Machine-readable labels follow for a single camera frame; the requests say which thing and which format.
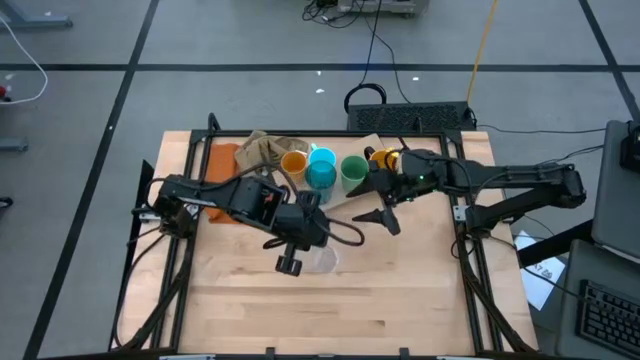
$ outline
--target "gray floor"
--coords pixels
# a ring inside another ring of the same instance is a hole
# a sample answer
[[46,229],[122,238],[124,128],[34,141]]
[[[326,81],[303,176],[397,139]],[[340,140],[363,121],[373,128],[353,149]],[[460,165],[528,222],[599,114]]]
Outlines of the gray floor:
[[[69,14],[74,28],[20,33],[34,57],[47,64],[126,64],[150,0],[25,0],[34,14]],[[640,64],[635,0],[590,0],[618,62]],[[342,29],[303,22],[300,0],[160,0],[142,64],[363,63],[370,32],[362,21]],[[403,64],[471,64],[490,0],[432,0],[414,20],[381,17],[379,34]],[[35,71],[6,71],[27,63],[0,33],[0,84],[11,95],[36,93]],[[388,63],[379,43],[372,62]],[[578,1],[501,2],[485,64],[605,65]],[[12,75],[10,80],[5,76]],[[467,72],[399,73],[412,101],[463,100]],[[0,218],[0,349],[21,358],[76,212],[114,99],[119,71],[52,71],[37,102],[0,108],[0,134],[27,136],[24,154],[0,154],[0,195],[16,204]],[[40,356],[103,351],[111,328],[124,263],[134,195],[143,159],[155,162],[165,130],[201,128],[214,111],[225,129],[344,129],[345,93],[361,71],[137,72],[98,181],[69,274]],[[370,72],[389,102],[402,102],[393,72]],[[640,94],[640,74],[625,79]],[[357,94],[354,103],[375,103]],[[630,114],[610,73],[481,72],[472,106],[480,123],[509,129],[579,130],[603,127]],[[490,131],[500,164],[536,163],[602,142],[602,133],[518,136]],[[595,194],[600,153],[573,159]],[[593,199],[577,210],[544,209],[534,216],[558,232],[592,216]],[[547,236],[539,225],[525,229]],[[547,343],[546,330],[538,333]]]

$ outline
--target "black keyboard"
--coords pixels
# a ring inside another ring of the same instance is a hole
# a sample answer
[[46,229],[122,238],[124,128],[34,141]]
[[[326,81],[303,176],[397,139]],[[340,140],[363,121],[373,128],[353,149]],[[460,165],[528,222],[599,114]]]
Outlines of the black keyboard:
[[582,280],[578,336],[631,359],[640,359],[640,301],[619,291]]

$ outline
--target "wooden tabletop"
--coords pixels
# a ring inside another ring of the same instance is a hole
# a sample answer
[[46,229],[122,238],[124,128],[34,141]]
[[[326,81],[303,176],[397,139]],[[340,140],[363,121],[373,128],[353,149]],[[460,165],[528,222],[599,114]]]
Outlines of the wooden tabletop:
[[[189,132],[164,134],[155,177],[182,174],[189,136]],[[463,139],[467,159],[493,164],[486,133],[463,133]],[[214,143],[244,140],[216,138]],[[331,148],[357,139],[304,140]],[[440,152],[436,139],[405,140],[411,148]],[[396,138],[382,142],[400,145]],[[157,187],[152,188],[152,194],[156,192]],[[500,200],[501,191],[484,190],[478,203]],[[375,196],[363,197],[329,210],[328,215],[349,220],[379,206]],[[338,258],[335,269],[303,270],[300,277],[274,271],[282,248],[262,249],[272,237],[269,234],[244,225],[209,224],[203,216],[179,351],[263,354],[266,347],[275,347],[279,354],[394,355],[407,347],[412,355],[473,354],[460,264],[449,253],[454,230],[448,197],[422,196],[394,212],[402,228],[399,235],[391,236],[380,225],[357,223],[366,234],[364,246],[329,240],[328,251]],[[141,231],[154,226],[145,224]],[[353,238],[347,231],[336,232]],[[496,226],[493,235],[511,241],[507,225]],[[156,238],[157,234],[141,238],[136,256]],[[166,240],[150,251],[131,278],[119,324],[123,341],[158,301],[168,244]],[[522,338],[537,347],[515,252],[495,240],[485,240],[484,246],[496,305]],[[486,315],[477,303],[485,348],[490,348]],[[172,306],[162,345],[169,343],[173,316]]]

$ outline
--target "brown cloth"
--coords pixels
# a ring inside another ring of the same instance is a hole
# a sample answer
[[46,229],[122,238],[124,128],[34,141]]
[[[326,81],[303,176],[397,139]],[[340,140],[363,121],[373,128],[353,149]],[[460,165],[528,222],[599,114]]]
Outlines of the brown cloth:
[[289,151],[309,151],[309,144],[286,136],[267,135],[266,132],[254,130],[247,141],[236,150],[235,158],[240,170],[246,170],[254,165],[267,161],[279,164],[280,159]]
[[[205,180],[220,183],[234,176],[237,169],[233,154],[239,147],[236,144],[211,145]],[[204,211],[209,215],[209,222],[212,224],[238,224],[220,209],[205,208]]]

